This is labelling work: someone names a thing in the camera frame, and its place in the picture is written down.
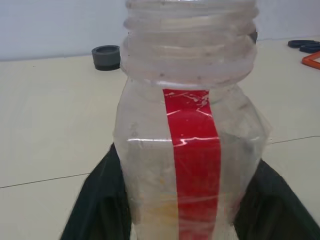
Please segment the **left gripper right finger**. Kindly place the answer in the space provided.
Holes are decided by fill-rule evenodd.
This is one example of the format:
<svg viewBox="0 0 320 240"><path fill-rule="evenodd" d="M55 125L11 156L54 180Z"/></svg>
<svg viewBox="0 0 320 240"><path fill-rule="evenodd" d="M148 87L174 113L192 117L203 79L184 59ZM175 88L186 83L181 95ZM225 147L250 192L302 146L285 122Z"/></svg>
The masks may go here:
<svg viewBox="0 0 320 240"><path fill-rule="evenodd" d="M240 240L318 240L320 227L285 179L260 160L233 222Z"/></svg>

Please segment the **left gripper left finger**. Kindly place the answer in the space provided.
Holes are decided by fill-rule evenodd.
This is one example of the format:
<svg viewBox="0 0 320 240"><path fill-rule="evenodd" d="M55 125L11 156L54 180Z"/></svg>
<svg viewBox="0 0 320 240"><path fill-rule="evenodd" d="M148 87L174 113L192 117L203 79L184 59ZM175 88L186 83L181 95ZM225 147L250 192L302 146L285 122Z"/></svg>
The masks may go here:
<svg viewBox="0 0 320 240"><path fill-rule="evenodd" d="M128 240L132 219L115 145L85 179L62 240Z"/></svg>

